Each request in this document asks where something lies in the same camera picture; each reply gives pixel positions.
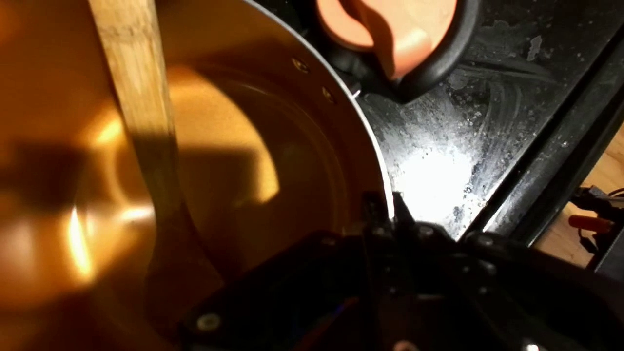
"stainless steel pot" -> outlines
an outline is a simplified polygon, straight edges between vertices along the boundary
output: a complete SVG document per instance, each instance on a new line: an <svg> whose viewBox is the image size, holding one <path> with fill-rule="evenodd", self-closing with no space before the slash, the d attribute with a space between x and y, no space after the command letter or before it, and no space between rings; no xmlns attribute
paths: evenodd
<svg viewBox="0 0 624 351"><path fill-rule="evenodd" d="M310 45L244 0L158 13L184 193L227 281L347 234L369 191L392 216L371 127ZM112 91L86 2L0 0L0 349L172 347L143 312L152 207Z"/></svg>

